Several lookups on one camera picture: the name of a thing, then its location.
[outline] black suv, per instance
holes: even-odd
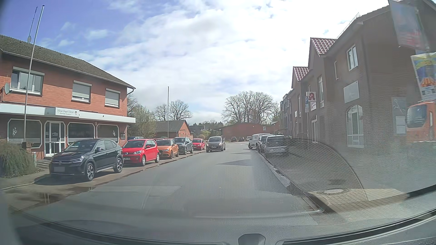
[[[179,146],[179,153],[186,155],[187,152],[194,153],[194,145],[188,137],[175,137],[174,142]]]
[[[54,155],[50,162],[52,177],[79,175],[85,181],[93,180],[96,173],[110,168],[120,173],[123,155],[121,146],[108,139],[75,141]]]

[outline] orange car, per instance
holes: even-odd
[[[173,158],[179,156],[179,146],[172,139],[156,140],[157,149],[161,157]]]

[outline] red car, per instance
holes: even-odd
[[[193,139],[192,146],[194,150],[204,150],[204,139]]]
[[[153,139],[128,140],[123,146],[124,163],[135,163],[145,166],[146,162],[154,160],[158,163],[159,150]]]

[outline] banner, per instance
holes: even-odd
[[[412,55],[413,68],[423,101],[436,99],[436,53]]]
[[[415,7],[395,0],[389,0],[389,5],[398,44],[424,51],[426,49],[425,38],[416,16]]]

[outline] satellite dish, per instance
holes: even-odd
[[[6,83],[4,85],[4,93],[5,94],[9,94],[10,93],[10,85],[9,85],[9,83]]]

